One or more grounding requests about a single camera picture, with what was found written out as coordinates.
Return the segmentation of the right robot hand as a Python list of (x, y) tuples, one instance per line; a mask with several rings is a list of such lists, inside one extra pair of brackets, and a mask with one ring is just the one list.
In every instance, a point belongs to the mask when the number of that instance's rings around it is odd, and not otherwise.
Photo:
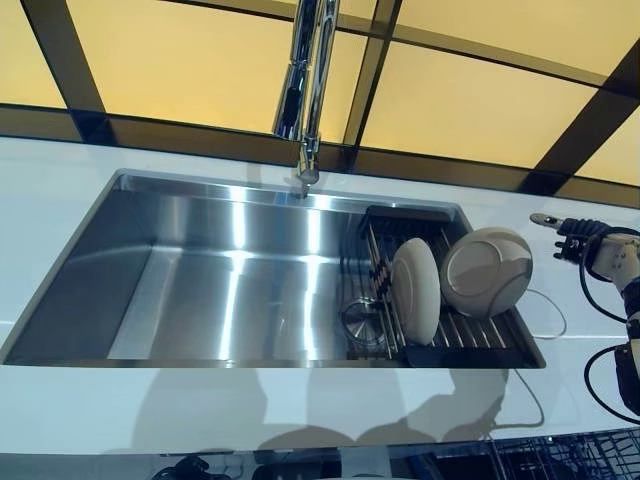
[(558, 251), (553, 257), (578, 265), (582, 260), (592, 260), (595, 255), (596, 241), (588, 246), (592, 237), (599, 236), (611, 229), (611, 226), (593, 219), (561, 219), (544, 213), (533, 213), (529, 219), (534, 224), (551, 228), (563, 237), (555, 246)]

